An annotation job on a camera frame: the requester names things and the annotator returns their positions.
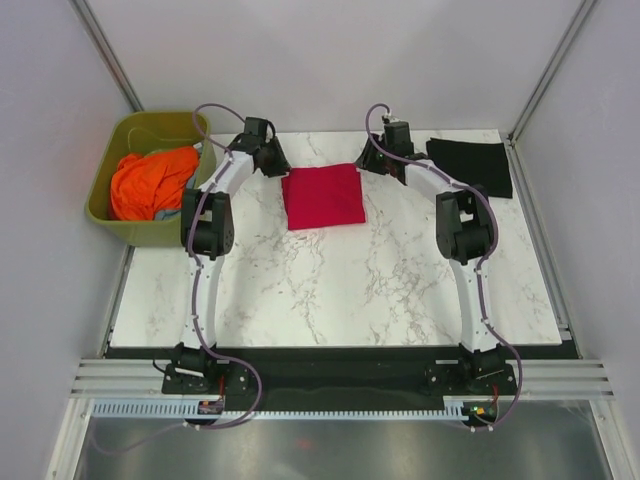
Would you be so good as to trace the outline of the magenta red t shirt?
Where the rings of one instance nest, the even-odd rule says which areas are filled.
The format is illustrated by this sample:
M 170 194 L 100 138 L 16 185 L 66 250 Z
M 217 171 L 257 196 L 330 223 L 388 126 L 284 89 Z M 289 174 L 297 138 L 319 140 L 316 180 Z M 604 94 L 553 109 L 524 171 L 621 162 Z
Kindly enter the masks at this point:
M 290 231 L 366 222 L 361 174 L 354 164 L 294 168 L 281 188 Z

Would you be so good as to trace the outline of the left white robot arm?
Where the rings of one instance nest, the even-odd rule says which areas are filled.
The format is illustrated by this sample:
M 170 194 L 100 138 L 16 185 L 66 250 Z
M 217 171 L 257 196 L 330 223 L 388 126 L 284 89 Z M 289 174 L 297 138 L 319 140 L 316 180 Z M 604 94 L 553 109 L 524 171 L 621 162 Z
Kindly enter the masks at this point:
M 192 286 L 181 347 L 220 357 L 213 352 L 217 343 L 215 310 L 221 270 L 235 241 L 231 201 L 254 173 L 279 178 L 290 171 L 274 124 L 248 117 L 243 131 L 224 147 L 223 160 L 211 176 L 184 192 L 181 241 L 192 261 Z

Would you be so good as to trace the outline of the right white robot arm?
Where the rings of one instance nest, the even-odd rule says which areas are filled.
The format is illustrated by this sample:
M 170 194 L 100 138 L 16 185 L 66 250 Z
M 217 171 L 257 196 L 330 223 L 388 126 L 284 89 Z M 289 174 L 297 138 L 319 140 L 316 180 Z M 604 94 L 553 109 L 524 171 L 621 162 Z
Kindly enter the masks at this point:
M 467 392 L 483 392 L 494 381 L 491 365 L 482 359 L 498 348 L 491 332 L 488 259 L 497 247 L 497 221 L 487 196 L 478 186 L 456 180 L 417 152 L 409 124 L 387 113 L 383 133 L 367 130 L 368 139 L 355 165 L 390 175 L 421 193 L 436 209 L 436 244 L 454 273 L 461 312 L 461 347 L 473 358 L 458 368 Z

